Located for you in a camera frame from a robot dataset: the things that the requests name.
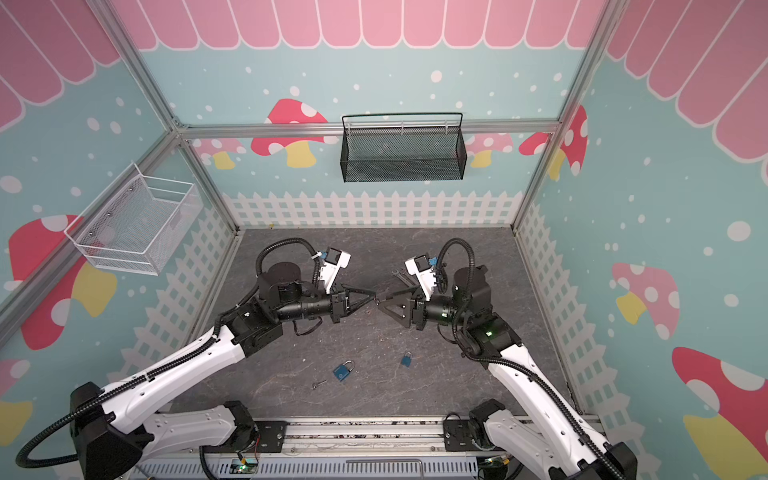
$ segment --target wall-mounted basket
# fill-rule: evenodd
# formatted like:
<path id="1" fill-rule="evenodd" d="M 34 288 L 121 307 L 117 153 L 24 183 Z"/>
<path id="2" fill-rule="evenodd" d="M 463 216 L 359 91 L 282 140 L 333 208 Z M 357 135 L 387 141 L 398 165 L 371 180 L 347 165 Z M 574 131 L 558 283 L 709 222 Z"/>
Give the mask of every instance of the wall-mounted basket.
<path id="1" fill-rule="evenodd" d="M 460 113 L 342 117 L 345 182 L 461 180 L 467 163 Z"/>
<path id="2" fill-rule="evenodd" d="M 123 175 L 116 194 L 86 218 L 88 206 L 65 234 L 97 268 L 160 275 L 203 201 L 195 184 L 148 177 L 133 167 L 137 173 Z"/>

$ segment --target red mushroom cap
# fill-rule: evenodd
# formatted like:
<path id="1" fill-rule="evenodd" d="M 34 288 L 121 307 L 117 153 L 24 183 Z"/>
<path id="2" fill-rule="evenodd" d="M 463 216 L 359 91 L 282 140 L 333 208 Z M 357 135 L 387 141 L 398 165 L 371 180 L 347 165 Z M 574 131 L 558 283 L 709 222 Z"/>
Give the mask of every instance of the red mushroom cap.
<path id="1" fill-rule="evenodd" d="M 520 144 L 520 153 L 523 155 L 540 154 L 546 148 L 548 141 L 549 134 L 537 132 L 526 138 L 525 141 Z"/>
<path id="2" fill-rule="evenodd" d="M 467 152 L 477 154 L 486 150 L 503 151 L 509 153 L 515 149 L 512 137 L 509 134 L 478 134 L 472 135 L 464 142 Z"/>
<path id="3" fill-rule="evenodd" d="M 275 104 L 264 123 L 326 124 L 328 121 L 308 104 L 293 100 L 292 98 L 283 98 Z M 250 149 L 253 150 L 255 154 L 265 157 L 274 154 L 297 141 L 318 141 L 320 143 L 335 144 L 338 139 L 336 137 L 254 138 L 250 144 Z"/>
<path id="4" fill-rule="evenodd" d="M 706 353 L 677 347 L 672 365 L 680 380 L 749 440 L 768 461 L 768 382 Z"/>
<path id="5" fill-rule="evenodd" d="M 565 152 L 573 175 L 578 175 L 587 154 L 587 111 L 579 105 L 571 127 L 565 132 L 560 149 Z"/>

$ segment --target black wire mesh basket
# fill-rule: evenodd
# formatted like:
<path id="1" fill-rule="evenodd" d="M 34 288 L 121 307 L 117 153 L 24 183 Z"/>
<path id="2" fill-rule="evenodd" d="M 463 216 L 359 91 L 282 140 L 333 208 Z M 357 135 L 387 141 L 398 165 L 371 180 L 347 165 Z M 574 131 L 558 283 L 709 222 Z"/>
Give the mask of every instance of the black wire mesh basket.
<path id="1" fill-rule="evenodd" d="M 345 182 L 461 180 L 467 164 L 460 113 L 345 115 Z"/>

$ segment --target wallpaper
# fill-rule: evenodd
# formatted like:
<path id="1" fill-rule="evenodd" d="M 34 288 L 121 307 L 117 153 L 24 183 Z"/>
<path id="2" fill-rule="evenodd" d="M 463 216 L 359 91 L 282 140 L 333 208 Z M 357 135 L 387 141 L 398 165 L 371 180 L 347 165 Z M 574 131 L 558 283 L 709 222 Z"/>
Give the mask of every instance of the wallpaper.
<path id="1" fill-rule="evenodd" d="M 180 121 L 556 118 L 604 0 L 113 0 Z"/>
<path id="2" fill-rule="evenodd" d="M 768 477 L 766 22 L 632 0 L 566 136 L 580 173 L 521 226 L 577 396 L 644 480 Z"/>
<path id="3" fill-rule="evenodd" d="M 154 175 L 194 181 L 179 153 Z M 97 270 L 82 258 L 0 350 L 4 478 L 82 478 L 77 463 L 21 470 L 14 457 L 33 435 L 68 412 L 69 395 L 79 385 L 123 379 L 184 346 L 232 238 L 205 196 L 203 203 L 160 276 Z M 52 221 L 42 219 L 43 229 Z M 69 435 L 58 433 L 33 456 L 72 452 Z"/>
<path id="4" fill-rule="evenodd" d="M 197 139 L 192 146 L 247 227 L 501 227 L 514 221 L 547 140 L 543 133 L 467 134 L 463 180 L 362 183 L 344 183 L 337 137 Z"/>

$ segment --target yellow mushroom stem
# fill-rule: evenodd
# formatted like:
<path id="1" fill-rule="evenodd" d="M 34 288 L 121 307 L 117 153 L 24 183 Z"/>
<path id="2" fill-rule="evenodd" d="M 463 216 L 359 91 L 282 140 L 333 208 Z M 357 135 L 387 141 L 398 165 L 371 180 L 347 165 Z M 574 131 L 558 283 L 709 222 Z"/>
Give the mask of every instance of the yellow mushroom stem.
<path id="1" fill-rule="evenodd" d="M 475 159 L 472 161 L 470 167 L 472 168 L 486 168 L 491 164 L 491 151 L 483 150 L 479 151 L 475 155 Z"/>
<path id="2" fill-rule="evenodd" d="M 286 147 L 288 152 L 288 166 L 291 168 L 308 168 L 317 163 L 317 159 L 310 151 L 309 141 L 295 141 Z"/>
<path id="3" fill-rule="evenodd" d="M 560 167 L 563 166 L 564 160 L 565 160 L 565 152 L 562 149 L 559 149 L 558 152 L 554 155 L 554 160 L 552 161 L 552 164 L 549 166 L 549 177 L 552 180 L 554 181 L 560 180 Z"/>

